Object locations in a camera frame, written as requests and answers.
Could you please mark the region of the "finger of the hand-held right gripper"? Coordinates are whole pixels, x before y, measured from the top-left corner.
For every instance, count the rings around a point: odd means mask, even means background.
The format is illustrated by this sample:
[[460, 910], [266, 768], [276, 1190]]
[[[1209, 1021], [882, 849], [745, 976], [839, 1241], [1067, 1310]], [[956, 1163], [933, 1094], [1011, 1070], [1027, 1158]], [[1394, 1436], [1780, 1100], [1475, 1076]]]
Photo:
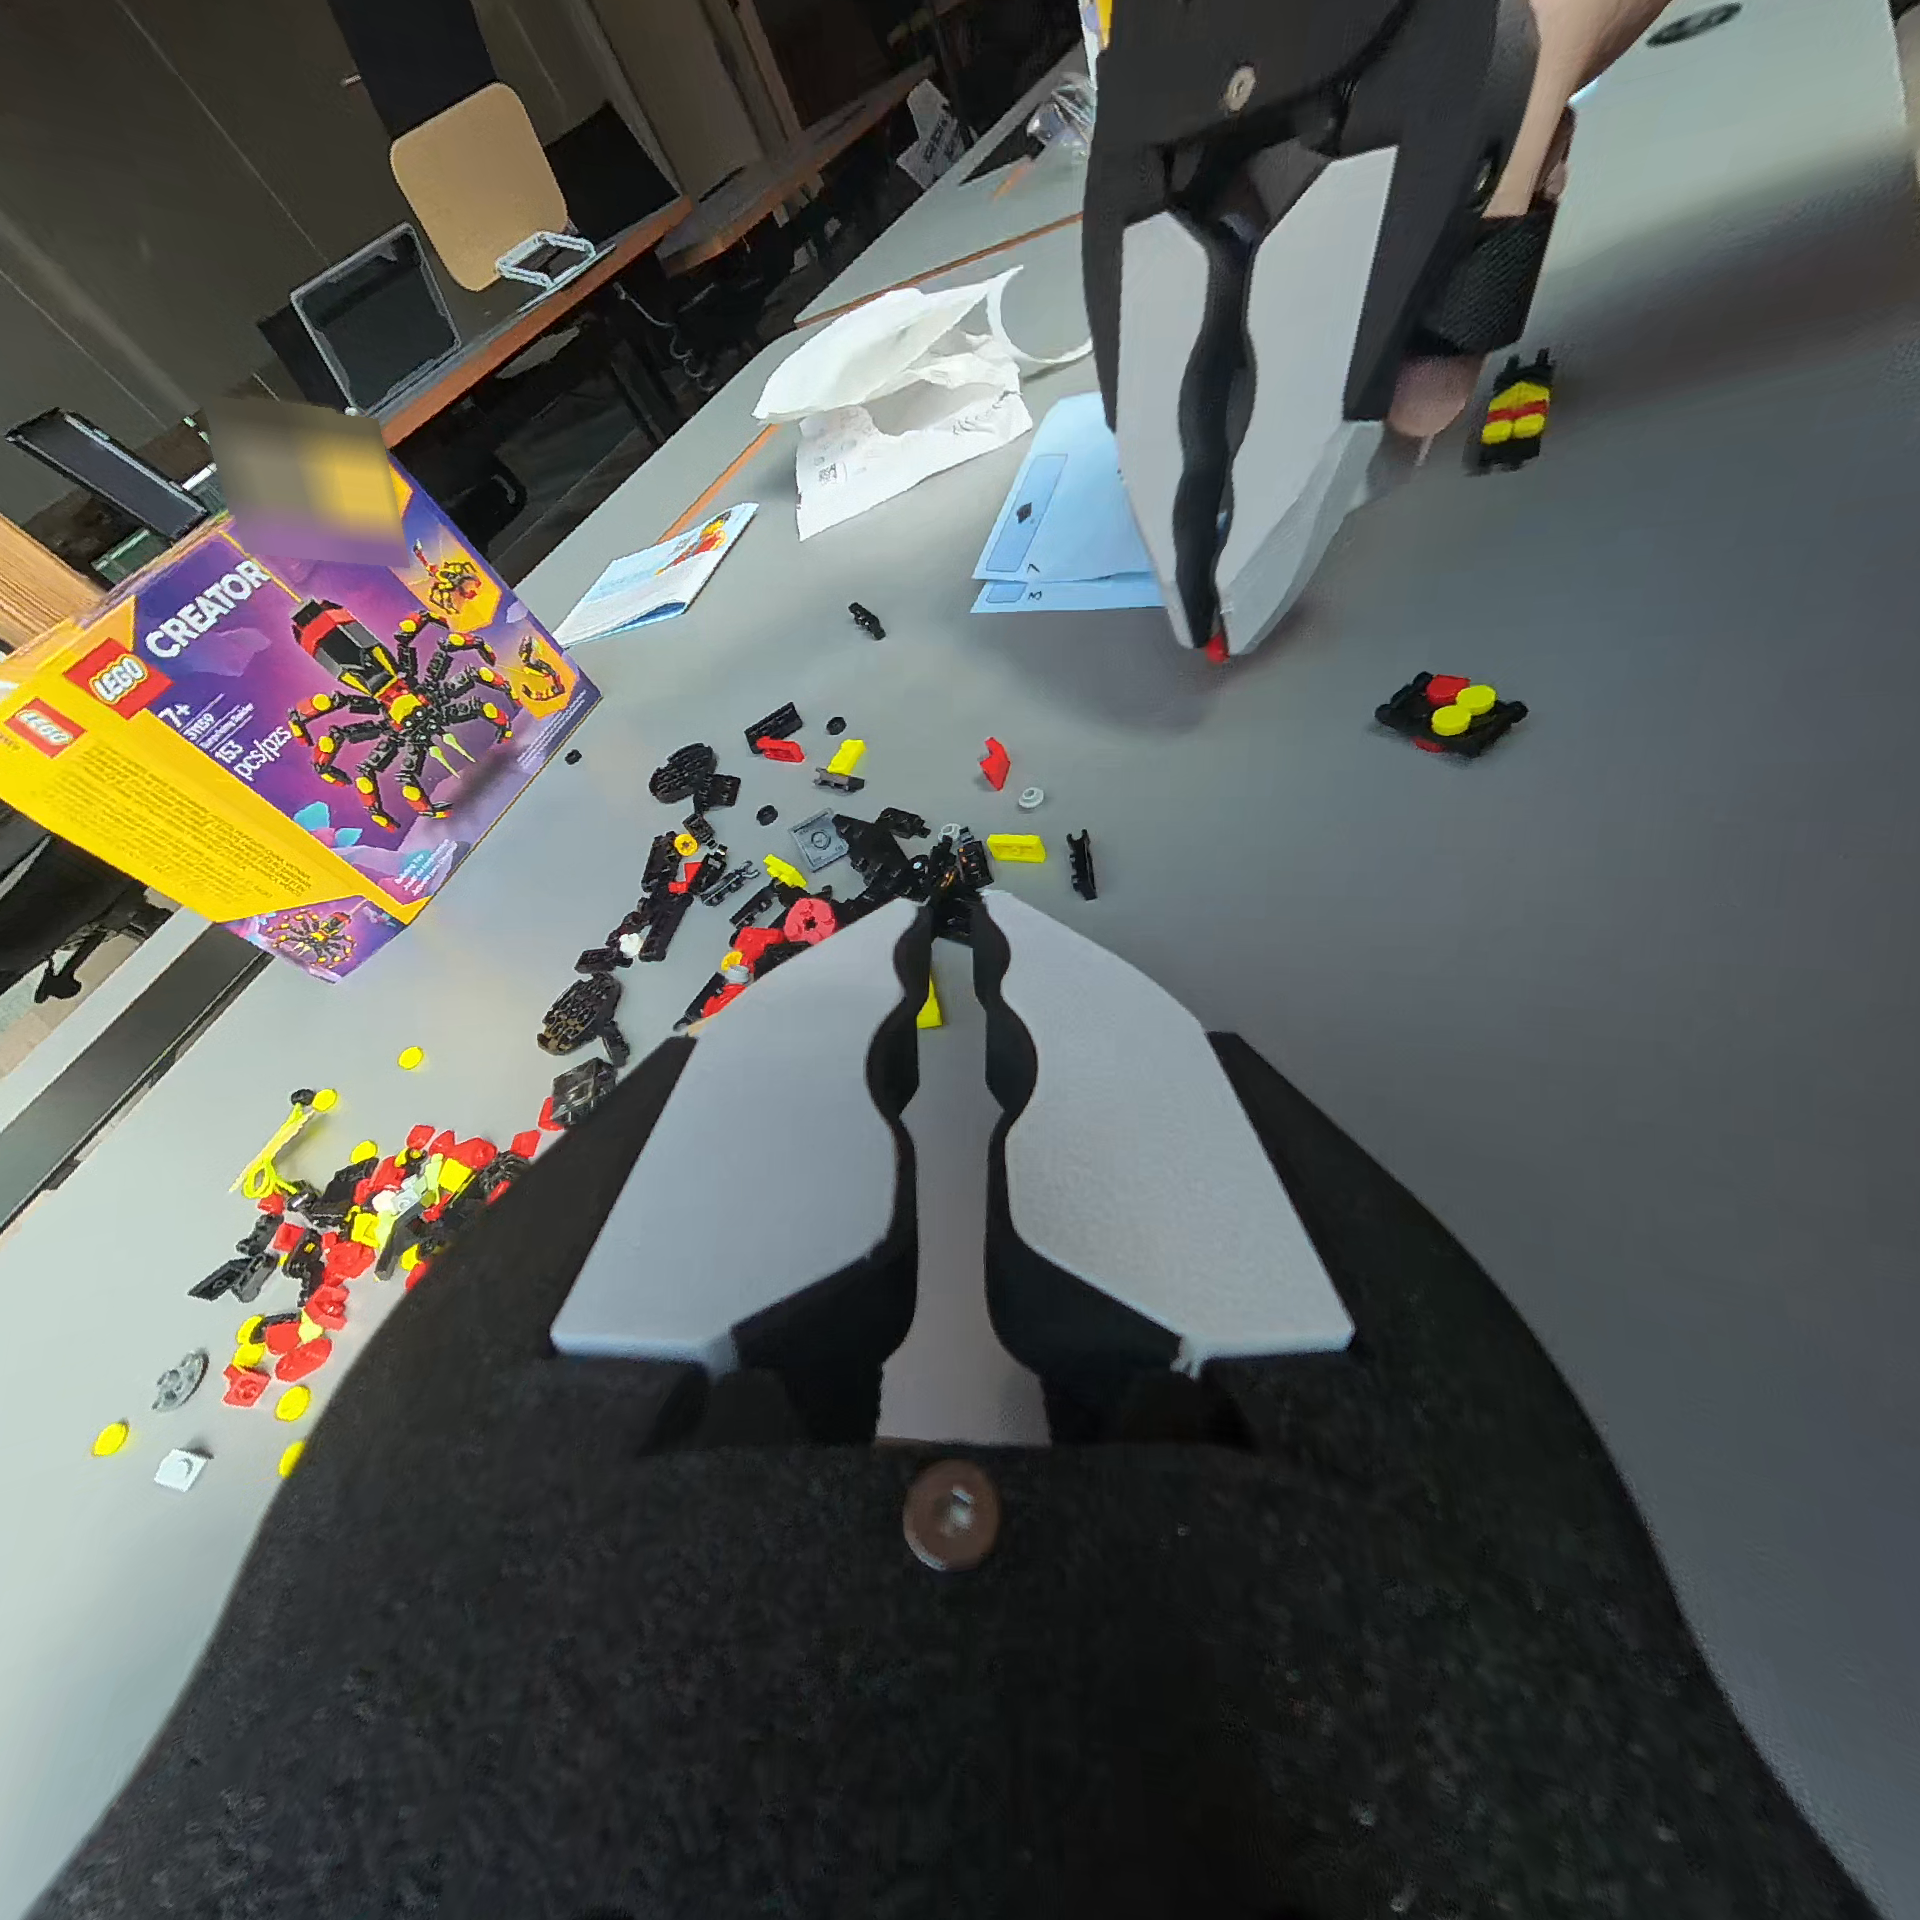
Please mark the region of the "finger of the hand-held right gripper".
[[1397, 158], [1385, 146], [1332, 160], [1254, 257], [1252, 400], [1217, 556], [1219, 629], [1233, 657], [1252, 654], [1294, 611], [1370, 491], [1385, 430], [1347, 417], [1347, 385]]
[[1121, 244], [1121, 475], [1175, 635], [1217, 634], [1246, 257], [1164, 211]]

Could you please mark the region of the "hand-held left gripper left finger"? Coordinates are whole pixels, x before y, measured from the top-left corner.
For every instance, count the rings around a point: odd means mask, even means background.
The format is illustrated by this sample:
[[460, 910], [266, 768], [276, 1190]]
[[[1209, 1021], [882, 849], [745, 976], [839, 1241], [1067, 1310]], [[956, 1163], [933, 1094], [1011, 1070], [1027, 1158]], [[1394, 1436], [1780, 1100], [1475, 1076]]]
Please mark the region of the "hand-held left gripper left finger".
[[554, 1325], [559, 1355], [772, 1377], [869, 1445], [918, 1306], [918, 1013], [930, 918], [893, 901], [661, 1050], [666, 1098]]

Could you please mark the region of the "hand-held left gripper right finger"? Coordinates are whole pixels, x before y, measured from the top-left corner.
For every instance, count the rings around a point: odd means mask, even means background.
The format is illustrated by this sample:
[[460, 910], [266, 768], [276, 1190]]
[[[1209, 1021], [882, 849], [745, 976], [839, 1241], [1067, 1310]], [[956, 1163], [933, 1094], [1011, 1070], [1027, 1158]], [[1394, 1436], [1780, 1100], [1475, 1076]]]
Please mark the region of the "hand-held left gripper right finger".
[[1046, 1438], [1115, 1438], [1141, 1401], [1206, 1428], [1220, 1364], [1343, 1353], [1353, 1317], [1199, 1019], [998, 890], [971, 956], [998, 1107], [983, 1280]]

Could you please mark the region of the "pile of mostly black bricks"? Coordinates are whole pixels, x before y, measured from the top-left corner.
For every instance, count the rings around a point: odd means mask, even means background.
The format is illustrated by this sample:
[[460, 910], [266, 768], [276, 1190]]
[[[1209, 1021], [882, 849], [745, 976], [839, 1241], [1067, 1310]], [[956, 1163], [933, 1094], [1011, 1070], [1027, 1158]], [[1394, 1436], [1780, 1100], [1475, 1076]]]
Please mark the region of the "pile of mostly black bricks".
[[562, 1061], [585, 1050], [597, 1057], [555, 1076], [535, 1129], [516, 1136], [511, 1152], [532, 1156], [609, 1098], [634, 1057], [617, 1019], [620, 981], [663, 962], [694, 905], [731, 905], [731, 938], [676, 1021], [682, 1036], [726, 1011], [757, 978], [890, 902], [925, 905], [934, 938], [969, 944], [973, 901], [993, 888], [997, 866], [1046, 860], [1034, 832], [977, 835], [959, 822], [930, 830], [916, 811], [885, 806], [873, 818], [825, 810], [790, 826], [796, 860], [764, 852], [733, 861], [715, 836], [713, 811], [731, 805], [737, 790], [739, 779], [722, 772], [709, 744], [684, 745], [652, 772], [654, 800], [685, 803], [689, 817], [650, 846], [636, 905], [579, 956], [572, 982], [545, 1013], [535, 1036], [541, 1051]]

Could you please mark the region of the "person's right hand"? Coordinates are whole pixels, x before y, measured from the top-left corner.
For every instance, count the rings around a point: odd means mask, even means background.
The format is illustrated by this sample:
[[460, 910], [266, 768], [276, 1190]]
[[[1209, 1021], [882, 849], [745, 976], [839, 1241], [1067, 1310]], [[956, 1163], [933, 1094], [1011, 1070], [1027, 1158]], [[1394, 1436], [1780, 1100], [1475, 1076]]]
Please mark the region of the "person's right hand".
[[[1485, 224], [1516, 221], [1538, 198], [1557, 201], [1569, 186], [1574, 138], [1572, 96], [1615, 65], [1663, 12], [1662, 3], [1531, 3], [1538, 54], [1523, 128], [1503, 174], [1485, 201]], [[1385, 426], [1423, 449], [1469, 406], [1485, 352], [1410, 357]]]

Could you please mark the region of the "light blue instruction booklet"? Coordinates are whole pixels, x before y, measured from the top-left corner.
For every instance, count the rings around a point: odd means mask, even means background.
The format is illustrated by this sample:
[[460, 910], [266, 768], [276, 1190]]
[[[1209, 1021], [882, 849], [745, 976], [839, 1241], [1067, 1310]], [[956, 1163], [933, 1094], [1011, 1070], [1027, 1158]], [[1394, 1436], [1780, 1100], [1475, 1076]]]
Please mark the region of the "light blue instruction booklet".
[[973, 614], [1161, 605], [1097, 390], [1039, 420], [973, 577]]

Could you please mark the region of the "black assembly with striped top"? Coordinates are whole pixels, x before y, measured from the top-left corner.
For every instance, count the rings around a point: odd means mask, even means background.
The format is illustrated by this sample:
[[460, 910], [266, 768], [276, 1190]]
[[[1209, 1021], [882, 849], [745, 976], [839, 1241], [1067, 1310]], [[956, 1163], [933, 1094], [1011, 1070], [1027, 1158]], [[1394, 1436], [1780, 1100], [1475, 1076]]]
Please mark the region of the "black assembly with striped top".
[[1468, 443], [1468, 473], [1518, 473], [1538, 458], [1551, 411], [1555, 373], [1551, 352], [1546, 347], [1503, 362]]

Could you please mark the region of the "torn white paper bag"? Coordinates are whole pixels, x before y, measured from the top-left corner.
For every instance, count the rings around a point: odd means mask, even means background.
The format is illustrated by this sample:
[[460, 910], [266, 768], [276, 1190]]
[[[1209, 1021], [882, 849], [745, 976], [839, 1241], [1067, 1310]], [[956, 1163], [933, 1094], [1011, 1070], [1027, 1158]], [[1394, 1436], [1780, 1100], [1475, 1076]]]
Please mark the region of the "torn white paper bag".
[[1091, 344], [1042, 354], [1004, 321], [1017, 269], [946, 293], [902, 289], [812, 331], [765, 379], [764, 426], [796, 426], [798, 540], [873, 512], [1034, 427], [1022, 382]]

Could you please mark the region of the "pile of red yellow bricks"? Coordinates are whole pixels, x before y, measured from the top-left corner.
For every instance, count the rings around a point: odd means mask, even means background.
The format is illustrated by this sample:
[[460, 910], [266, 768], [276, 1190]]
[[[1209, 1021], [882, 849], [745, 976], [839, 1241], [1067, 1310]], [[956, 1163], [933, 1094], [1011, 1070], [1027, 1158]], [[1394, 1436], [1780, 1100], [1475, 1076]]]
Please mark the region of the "pile of red yellow bricks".
[[590, 1115], [613, 1070], [587, 1061], [559, 1074], [535, 1124], [508, 1144], [420, 1123], [394, 1147], [365, 1138], [323, 1180], [287, 1162], [305, 1134], [338, 1107], [334, 1089], [291, 1093], [276, 1132], [243, 1168], [231, 1193], [247, 1203], [247, 1230], [188, 1291], [231, 1314], [225, 1346], [194, 1340], [158, 1369], [148, 1414], [201, 1401], [263, 1408], [291, 1434], [276, 1473], [305, 1451], [300, 1427], [317, 1414], [317, 1379], [338, 1358], [359, 1310], [415, 1288], [449, 1251], [485, 1222], [531, 1170], [539, 1149]]

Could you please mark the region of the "black assembly with round studs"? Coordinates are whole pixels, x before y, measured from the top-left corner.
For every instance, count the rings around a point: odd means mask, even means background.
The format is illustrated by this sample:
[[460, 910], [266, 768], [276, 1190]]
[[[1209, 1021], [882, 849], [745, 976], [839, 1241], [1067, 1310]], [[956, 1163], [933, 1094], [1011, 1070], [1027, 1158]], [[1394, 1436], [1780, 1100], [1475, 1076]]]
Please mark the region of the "black assembly with round studs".
[[1379, 708], [1375, 724], [1422, 753], [1471, 761], [1529, 717], [1525, 701], [1503, 699], [1485, 681], [1418, 672]]

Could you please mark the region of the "white blue folded leaflet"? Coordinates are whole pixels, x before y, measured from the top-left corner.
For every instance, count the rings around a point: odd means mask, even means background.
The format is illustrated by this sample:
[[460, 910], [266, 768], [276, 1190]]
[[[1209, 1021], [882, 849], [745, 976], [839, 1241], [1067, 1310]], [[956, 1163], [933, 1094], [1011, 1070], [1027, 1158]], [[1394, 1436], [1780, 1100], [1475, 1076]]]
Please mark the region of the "white blue folded leaflet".
[[574, 649], [684, 614], [757, 512], [751, 501], [737, 504], [682, 536], [613, 561], [550, 632], [555, 643]]

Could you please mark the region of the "wooden-edged table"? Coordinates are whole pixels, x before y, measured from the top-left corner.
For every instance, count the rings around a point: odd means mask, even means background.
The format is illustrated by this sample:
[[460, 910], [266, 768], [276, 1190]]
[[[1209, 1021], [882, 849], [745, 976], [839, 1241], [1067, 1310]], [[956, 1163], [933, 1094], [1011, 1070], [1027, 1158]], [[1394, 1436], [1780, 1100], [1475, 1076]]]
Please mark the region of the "wooden-edged table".
[[[634, 299], [636, 269], [652, 261], [658, 277], [670, 289], [679, 289], [685, 277], [748, 246], [764, 227], [775, 228], [772, 250], [825, 251], [825, 228], [831, 221], [852, 227], [852, 216], [837, 212], [831, 204], [831, 195], [850, 181], [850, 156], [906, 107], [913, 90], [925, 83], [930, 72], [930, 62], [914, 62], [837, 115], [805, 128], [779, 156], [737, 171], [694, 204], [674, 198], [647, 212], [603, 246], [587, 250], [569, 233], [539, 236], [535, 257], [558, 257], [564, 275], [554, 284], [535, 282], [531, 301], [490, 331], [463, 338], [457, 357], [423, 376], [367, 418], [379, 422], [386, 445], [397, 449], [491, 379], [506, 377], [541, 341], [590, 321], [627, 352], [615, 360], [615, 376], [645, 373], [661, 394], [655, 360], [645, 352], [643, 337], [630, 326], [630, 317], [645, 326], [654, 324], [654, 310]], [[307, 400], [354, 413], [346, 406], [338, 385], [323, 365], [291, 304], [263, 321], [259, 330]]]

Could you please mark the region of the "purple yellow toy brick box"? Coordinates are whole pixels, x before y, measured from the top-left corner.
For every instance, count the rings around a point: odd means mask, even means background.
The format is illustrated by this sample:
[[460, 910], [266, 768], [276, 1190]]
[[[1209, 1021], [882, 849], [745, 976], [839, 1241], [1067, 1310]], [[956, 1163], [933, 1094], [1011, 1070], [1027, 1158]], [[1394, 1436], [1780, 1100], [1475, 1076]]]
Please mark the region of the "purple yellow toy brick box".
[[602, 694], [409, 470], [325, 556], [225, 512], [4, 659], [4, 803], [287, 964], [401, 938]]

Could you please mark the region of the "beige chair back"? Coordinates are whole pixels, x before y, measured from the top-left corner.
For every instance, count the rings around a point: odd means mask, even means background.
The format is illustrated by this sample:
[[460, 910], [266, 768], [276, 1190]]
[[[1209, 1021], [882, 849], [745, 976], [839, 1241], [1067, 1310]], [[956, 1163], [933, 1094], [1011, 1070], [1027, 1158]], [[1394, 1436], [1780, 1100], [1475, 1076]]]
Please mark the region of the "beige chair back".
[[545, 233], [572, 233], [537, 128], [502, 81], [397, 136], [391, 171], [423, 238], [466, 293], [500, 282], [502, 257]]

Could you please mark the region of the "clear plastic storage box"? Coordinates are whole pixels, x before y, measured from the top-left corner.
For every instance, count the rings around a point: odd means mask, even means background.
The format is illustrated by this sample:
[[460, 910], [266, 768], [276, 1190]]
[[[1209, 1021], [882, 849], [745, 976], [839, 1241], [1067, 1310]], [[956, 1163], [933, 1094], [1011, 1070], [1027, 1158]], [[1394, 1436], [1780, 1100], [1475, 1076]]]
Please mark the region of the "clear plastic storage box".
[[308, 280], [291, 293], [291, 306], [346, 406], [361, 417], [463, 345], [414, 224], [383, 232]]

